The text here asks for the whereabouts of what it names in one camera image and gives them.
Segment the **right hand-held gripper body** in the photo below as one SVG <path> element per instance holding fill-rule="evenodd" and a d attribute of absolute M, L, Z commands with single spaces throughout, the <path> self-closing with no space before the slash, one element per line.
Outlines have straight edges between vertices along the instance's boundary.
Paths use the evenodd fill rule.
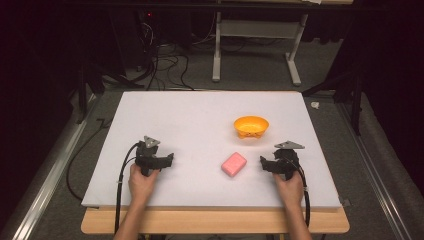
<path fill-rule="evenodd" d="M 276 144 L 277 150 L 274 152 L 273 173 L 279 174 L 284 180 L 290 180 L 297 172 L 304 176 L 303 169 L 296 149 L 303 149 L 303 146 L 292 141 L 285 141 Z"/>

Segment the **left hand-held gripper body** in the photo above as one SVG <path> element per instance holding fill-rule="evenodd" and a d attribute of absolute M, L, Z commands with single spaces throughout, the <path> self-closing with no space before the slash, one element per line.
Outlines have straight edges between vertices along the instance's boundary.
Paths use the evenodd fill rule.
<path fill-rule="evenodd" d="M 144 140 L 139 143 L 136 150 L 135 163 L 141 168 L 143 176 L 150 176 L 153 170 L 161 170 L 162 163 L 156 157 L 160 142 L 151 137 L 145 136 Z"/>

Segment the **person's left hand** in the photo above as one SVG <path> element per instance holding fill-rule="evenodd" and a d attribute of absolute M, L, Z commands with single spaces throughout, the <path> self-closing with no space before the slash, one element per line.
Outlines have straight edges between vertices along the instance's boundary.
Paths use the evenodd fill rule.
<path fill-rule="evenodd" d="M 153 193 L 159 170 L 153 170 L 149 176 L 141 173 L 141 168 L 132 164 L 130 167 L 130 177 L 128 180 L 131 193 L 131 207 L 145 207 L 151 194 Z"/>

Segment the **person's right hand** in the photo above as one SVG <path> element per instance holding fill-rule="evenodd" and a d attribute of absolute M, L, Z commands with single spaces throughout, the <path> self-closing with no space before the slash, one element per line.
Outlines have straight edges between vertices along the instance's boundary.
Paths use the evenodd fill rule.
<path fill-rule="evenodd" d="M 287 209 L 300 209 L 303 199 L 303 182 L 298 172 L 291 179 L 284 180 L 280 175 L 274 174 L 277 191 Z"/>

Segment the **pink soap bar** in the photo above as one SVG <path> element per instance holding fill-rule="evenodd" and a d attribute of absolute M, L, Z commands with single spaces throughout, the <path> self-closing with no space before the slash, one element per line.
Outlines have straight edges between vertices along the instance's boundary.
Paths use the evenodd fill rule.
<path fill-rule="evenodd" d="M 228 176 L 236 176 L 246 165 L 247 160 L 238 152 L 233 153 L 226 161 L 221 165 L 221 169 Z"/>

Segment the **orange bowl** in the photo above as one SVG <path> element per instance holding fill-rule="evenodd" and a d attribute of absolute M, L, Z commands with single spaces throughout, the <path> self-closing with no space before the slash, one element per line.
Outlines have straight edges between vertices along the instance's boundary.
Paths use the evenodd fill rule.
<path fill-rule="evenodd" d="M 269 122 L 259 116 L 243 116 L 236 119 L 233 126 L 241 139 L 247 137 L 261 138 L 268 129 Z"/>

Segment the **white foam mat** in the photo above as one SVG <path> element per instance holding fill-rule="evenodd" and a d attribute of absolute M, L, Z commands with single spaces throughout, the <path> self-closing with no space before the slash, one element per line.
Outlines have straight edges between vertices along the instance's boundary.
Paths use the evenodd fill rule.
<path fill-rule="evenodd" d="M 239 138 L 233 126 L 243 116 L 269 122 L 261 138 Z M 159 156 L 174 153 L 158 176 L 152 207 L 278 207 L 272 175 L 260 156 L 272 158 L 275 145 L 292 141 L 304 169 L 310 204 L 337 208 L 337 189 L 302 95 L 292 91 L 163 91 L 123 94 L 93 176 L 85 206 L 127 204 L 128 172 L 122 163 L 145 136 L 159 140 Z M 246 160 L 234 177 L 221 165 L 233 153 Z"/>

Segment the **wooden table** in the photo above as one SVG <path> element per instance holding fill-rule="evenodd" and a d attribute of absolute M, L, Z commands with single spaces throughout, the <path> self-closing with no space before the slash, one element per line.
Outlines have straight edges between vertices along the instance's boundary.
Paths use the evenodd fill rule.
<path fill-rule="evenodd" d="M 139 232 L 145 234 L 247 234 L 288 233 L 288 220 L 283 208 L 236 207 L 148 207 Z M 112 234 L 115 208 L 88 208 L 81 231 L 85 234 Z M 342 234 L 350 224 L 342 207 L 312 209 L 311 233 Z"/>

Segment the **black metal stand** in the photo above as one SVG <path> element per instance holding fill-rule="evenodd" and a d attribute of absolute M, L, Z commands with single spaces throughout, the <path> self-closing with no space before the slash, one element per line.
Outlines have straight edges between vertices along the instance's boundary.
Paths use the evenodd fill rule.
<path fill-rule="evenodd" d="M 359 117 L 361 112 L 362 98 L 362 75 L 363 63 L 353 63 L 346 71 L 327 78 L 302 92 L 304 97 L 309 97 L 319 91 L 333 89 L 333 100 L 335 103 L 351 103 L 350 124 L 356 135 L 360 134 Z"/>
<path fill-rule="evenodd" d="M 105 87 L 102 80 L 104 75 L 112 78 L 113 80 L 123 84 L 126 87 L 136 89 L 143 88 L 143 85 L 136 84 L 135 82 L 128 80 L 122 75 L 115 74 L 88 60 L 83 60 L 78 70 L 77 80 L 79 110 L 76 120 L 77 124 L 81 124 L 88 116 L 87 88 L 90 88 L 94 95 L 102 95 L 104 93 Z"/>

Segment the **white metal stand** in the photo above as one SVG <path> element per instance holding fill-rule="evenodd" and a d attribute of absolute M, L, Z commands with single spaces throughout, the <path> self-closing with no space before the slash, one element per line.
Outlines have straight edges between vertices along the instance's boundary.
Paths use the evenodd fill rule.
<path fill-rule="evenodd" d="M 213 82 L 219 82 L 221 78 L 221 38 L 247 37 L 292 39 L 293 47 L 290 52 L 285 53 L 285 61 L 289 69 L 292 84 L 294 86 L 301 85 L 295 57 L 308 20 L 307 14 L 303 14 L 298 22 L 271 22 L 222 19 L 221 13 L 217 12 L 215 14 L 215 20 L 215 50 L 212 70 Z"/>

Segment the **aluminium floor rail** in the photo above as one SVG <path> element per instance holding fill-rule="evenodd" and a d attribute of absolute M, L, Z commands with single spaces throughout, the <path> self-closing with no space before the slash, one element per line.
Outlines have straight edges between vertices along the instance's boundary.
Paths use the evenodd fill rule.
<path fill-rule="evenodd" d="M 344 104 L 336 104 L 336 108 L 347 126 L 351 137 L 360 154 L 361 163 L 365 169 L 374 194 L 397 240 L 412 240 L 411 234 L 403 221 L 396 203 L 384 184 L 364 141 L 351 126 L 351 117 Z"/>
<path fill-rule="evenodd" d="M 90 94 L 88 110 L 83 120 L 77 122 L 74 111 L 70 120 L 59 135 L 46 160 L 33 178 L 29 189 L 18 205 L 15 226 L 11 228 L 11 236 L 6 240 L 29 240 L 36 226 L 41 221 L 54 193 L 60 183 L 76 145 L 87 125 L 87 120 L 96 108 L 101 96 Z"/>

